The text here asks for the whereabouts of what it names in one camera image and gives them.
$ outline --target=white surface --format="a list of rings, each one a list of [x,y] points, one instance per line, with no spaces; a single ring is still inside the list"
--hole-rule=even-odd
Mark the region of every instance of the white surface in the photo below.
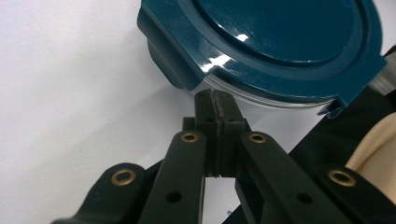
[[[137,0],[0,3],[1,223],[73,216],[105,169],[125,161],[150,167],[182,118],[193,116],[191,95],[174,89],[149,57],[135,25],[139,7]],[[319,119],[312,110],[243,107],[253,130],[286,150]],[[220,223],[237,205],[232,180],[207,180],[204,223]]]

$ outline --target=food container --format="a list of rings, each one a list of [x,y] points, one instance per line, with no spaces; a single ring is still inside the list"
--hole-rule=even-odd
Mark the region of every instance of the food container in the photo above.
[[[271,108],[320,106],[329,118],[386,64],[366,0],[143,0],[137,24],[177,88],[207,84]]]

